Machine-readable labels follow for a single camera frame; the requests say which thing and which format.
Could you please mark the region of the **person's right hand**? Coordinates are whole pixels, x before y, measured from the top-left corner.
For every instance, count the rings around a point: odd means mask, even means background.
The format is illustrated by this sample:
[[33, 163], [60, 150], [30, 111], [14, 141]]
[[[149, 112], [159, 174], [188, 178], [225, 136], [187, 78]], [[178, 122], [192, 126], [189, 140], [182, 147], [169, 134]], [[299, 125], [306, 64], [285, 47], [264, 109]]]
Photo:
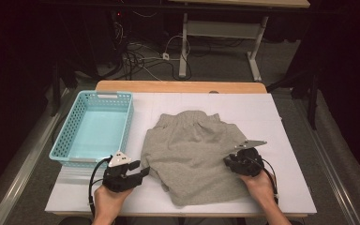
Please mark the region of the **person's right hand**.
[[265, 172], [260, 172], [256, 176], [241, 175], [240, 178], [246, 184], [248, 192], [258, 205], [265, 207], [276, 204], [270, 176]]

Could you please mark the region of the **grey shorts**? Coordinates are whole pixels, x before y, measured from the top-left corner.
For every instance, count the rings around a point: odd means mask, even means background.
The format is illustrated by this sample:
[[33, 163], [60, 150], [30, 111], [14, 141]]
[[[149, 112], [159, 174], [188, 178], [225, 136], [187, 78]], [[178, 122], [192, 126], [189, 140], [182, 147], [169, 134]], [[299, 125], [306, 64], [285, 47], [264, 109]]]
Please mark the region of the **grey shorts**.
[[141, 160], [177, 206], [224, 203], [244, 198], [244, 182], [224, 158], [246, 136], [218, 114], [185, 111], [162, 114], [147, 130]]

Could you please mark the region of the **metal floor rail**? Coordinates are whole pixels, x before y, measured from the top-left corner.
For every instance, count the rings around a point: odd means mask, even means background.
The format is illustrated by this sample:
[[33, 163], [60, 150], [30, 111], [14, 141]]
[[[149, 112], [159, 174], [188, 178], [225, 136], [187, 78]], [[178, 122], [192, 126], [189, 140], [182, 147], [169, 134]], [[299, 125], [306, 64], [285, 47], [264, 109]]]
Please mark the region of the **metal floor rail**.
[[56, 225], [61, 220], [45, 211], [60, 171], [49, 160], [52, 136], [64, 115], [51, 115], [52, 110], [49, 103], [0, 177], [0, 225]]
[[303, 101], [297, 99], [294, 101], [294, 105], [297, 111], [301, 114], [301, 120], [303, 121], [310, 137], [314, 142], [317, 158], [322, 165], [322, 170], [325, 173], [325, 176], [331, 186], [335, 198], [337, 199], [337, 204], [339, 205], [343, 216], [347, 220], [347, 224], [360, 225], [360, 217], [355, 210], [350, 194], [348, 193], [348, 190], [344, 186], [343, 182], [340, 180], [340, 177], [336, 171], [333, 162], [326, 153], [326, 149], [323, 145], [321, 138], [318, 135], [318, 132], [312, 128], [311, 124], [307, 119], [308, 113], [305, 109]]

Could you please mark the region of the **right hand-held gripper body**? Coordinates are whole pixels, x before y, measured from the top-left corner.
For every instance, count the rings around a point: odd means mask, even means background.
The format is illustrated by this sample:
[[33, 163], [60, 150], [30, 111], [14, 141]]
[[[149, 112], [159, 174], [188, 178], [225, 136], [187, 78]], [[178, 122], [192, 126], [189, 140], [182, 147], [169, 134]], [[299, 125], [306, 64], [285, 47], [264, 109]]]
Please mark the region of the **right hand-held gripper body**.
[[256, 147], [264, 144], [266, 141], [244, 141], [236, 145], [235, 153], [229, 154], [223, 161], [233, 173], [255, 177], [264, 168], [263, 158]]

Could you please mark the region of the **black curtain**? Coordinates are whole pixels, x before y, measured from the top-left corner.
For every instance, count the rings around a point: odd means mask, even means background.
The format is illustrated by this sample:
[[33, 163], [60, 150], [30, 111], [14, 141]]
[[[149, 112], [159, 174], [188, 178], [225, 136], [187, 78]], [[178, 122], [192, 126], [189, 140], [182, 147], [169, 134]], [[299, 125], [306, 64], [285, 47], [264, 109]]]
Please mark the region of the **black curtain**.
[[321, 90], [340, 132], [360, 165], [360, 0], [348, 0], [328, 42], [331, 60]]
[[48, 100], [52, 60], [37, 0], [0, 0], [0, 177]]

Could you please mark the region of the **white frame desk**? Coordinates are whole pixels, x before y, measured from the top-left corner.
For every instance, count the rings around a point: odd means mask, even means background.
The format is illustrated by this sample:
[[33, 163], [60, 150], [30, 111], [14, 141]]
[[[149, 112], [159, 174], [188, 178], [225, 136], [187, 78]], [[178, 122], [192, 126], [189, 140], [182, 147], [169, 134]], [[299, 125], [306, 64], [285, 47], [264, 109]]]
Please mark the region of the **white frame desk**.
[[[182, 3], [185, 7], [193, 4], [207, 4], [212, 7], [235, 7], [236, 9], [293, 9], [309, 8], [308, 0], [171, 0]], [[204, 21], [203, 19], [191, 20], [188, 13], [183, 15], [182, 49], [179, 59], [178, 77], [183, 79], [188, 73], [188, 53], [190, 46], [188, 37], [210, 37], [210, 38], [241, 38], [252, 39], [253, 49], [247, 52], [247, 61], [252, 78], [255, 82], [262, 80], [256, 56], [263, 39], [265, 27], [269, 16], [263, 15], [258, 22], [219, 22]]]

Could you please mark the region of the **light blue plastic basket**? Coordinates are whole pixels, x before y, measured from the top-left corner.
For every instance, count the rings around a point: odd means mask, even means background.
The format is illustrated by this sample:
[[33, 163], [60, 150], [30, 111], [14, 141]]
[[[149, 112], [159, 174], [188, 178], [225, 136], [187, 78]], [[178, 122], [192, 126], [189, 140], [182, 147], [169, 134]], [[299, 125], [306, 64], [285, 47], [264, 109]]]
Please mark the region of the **light blue plastic basket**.
[[130, 92], [81, 91], [54, 141], [50, 159], [68, 167], [95, 167], [125, 152], [134, 112]]

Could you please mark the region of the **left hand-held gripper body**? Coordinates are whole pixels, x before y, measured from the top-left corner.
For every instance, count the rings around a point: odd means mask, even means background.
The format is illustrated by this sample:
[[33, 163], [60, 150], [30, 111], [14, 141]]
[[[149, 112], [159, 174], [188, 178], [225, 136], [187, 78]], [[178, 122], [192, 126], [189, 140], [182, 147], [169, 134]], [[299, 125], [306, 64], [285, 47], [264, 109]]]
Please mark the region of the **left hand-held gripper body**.
[[102, 184], [113, 192], [123, 192], [139, 186], [143, 182], [143, 178], [139, 177], [140, 172], [127, 175], [130, 162], [132, 162], [130, 157], [117, 151], [108, 163]]

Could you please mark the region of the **black stand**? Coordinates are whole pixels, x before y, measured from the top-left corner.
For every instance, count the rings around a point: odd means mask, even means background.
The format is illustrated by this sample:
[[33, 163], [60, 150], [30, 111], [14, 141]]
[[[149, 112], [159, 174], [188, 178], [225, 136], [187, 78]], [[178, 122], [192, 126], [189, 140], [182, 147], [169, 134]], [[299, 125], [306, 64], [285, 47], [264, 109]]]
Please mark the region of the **black stand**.
[[295, 72], [287, 73], [287, 75], [266, 87], [268, 93], [278, 89], [279, 87], [291, 87], [291, 95], [293, 98], [308, 98], [307, 105], [307, 121], [312, 129], [316, 129], [315, 117], [317, 108], [318, 80], [322, 71], [322, 67], [318, 63], [310, 63], [304, 68]]
[[52, 66], [52, 112], [56, 116], [61, 106], [60, 82], [67, 88], [76, 88], [75, 64], [69, 59], [59, 59]]

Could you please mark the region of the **person's left hand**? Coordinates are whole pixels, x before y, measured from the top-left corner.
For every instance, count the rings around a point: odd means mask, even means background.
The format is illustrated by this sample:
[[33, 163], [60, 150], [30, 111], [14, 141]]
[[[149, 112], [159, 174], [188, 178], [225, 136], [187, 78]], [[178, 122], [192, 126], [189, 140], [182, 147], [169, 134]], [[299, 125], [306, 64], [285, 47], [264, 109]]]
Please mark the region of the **person's left hand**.
[[92, 225], [112, 225], [131, 192], [131, 189], [112, 192], [105, 186], [98, 187], [95, 190], [95, 215]]

